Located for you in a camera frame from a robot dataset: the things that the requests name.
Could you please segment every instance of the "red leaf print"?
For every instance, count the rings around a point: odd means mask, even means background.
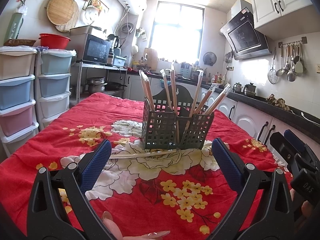
[[[159,179],[152,179],[148,181],[142,181],[139,184],[139,189],[142,195],[149,200],[152,204],[157,204],[162,201],[161,194],[166,192],[163,190],[163,187],[160,185]]]
[[[207,178],[212,177],[212,171],[205,171],[200,164],[191,167],[188,171],[194,179],[201,182],[205,182]]]

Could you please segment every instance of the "fingernail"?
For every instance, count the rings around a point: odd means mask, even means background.
[[[143,235],[141,237],[151,239],[151,238],[158,238],[158,237],[167,236],[168,234],[170,234],[170,231],[160,231],[160,232],[149,233],[149,234]]]
[[[109,211],[103,212],[101,219],[102,220],[110,219],[111,221],[113,221],[112,215],[111,215],[111,213]]]

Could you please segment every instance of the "range hood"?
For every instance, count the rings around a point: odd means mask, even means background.
[[[227,38],[235,60],[271,54],[266,36],[254,29],[250,3],[238,0],[231,9],[231,15],[234,17],[220,31]]]

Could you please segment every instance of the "black range hood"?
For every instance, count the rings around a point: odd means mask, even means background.
[[[266,36],[254,29],[253,14],[248,7],[223,26],[221,32],[227,38],[235,60],[271,54]]]

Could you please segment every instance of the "microwave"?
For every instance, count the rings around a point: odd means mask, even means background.
[[[254,29],[253,14],[248,7],[223,26],[221,32],[229,42],[235,60],[271,54],[267,37]]]
[[[75,50],[77,52],[76,60],[106,64],[109,50],[111,47],[110,41],[105,41],[101,38],[93,36],[91,34],[80,34],[70,37],[67,50]]]

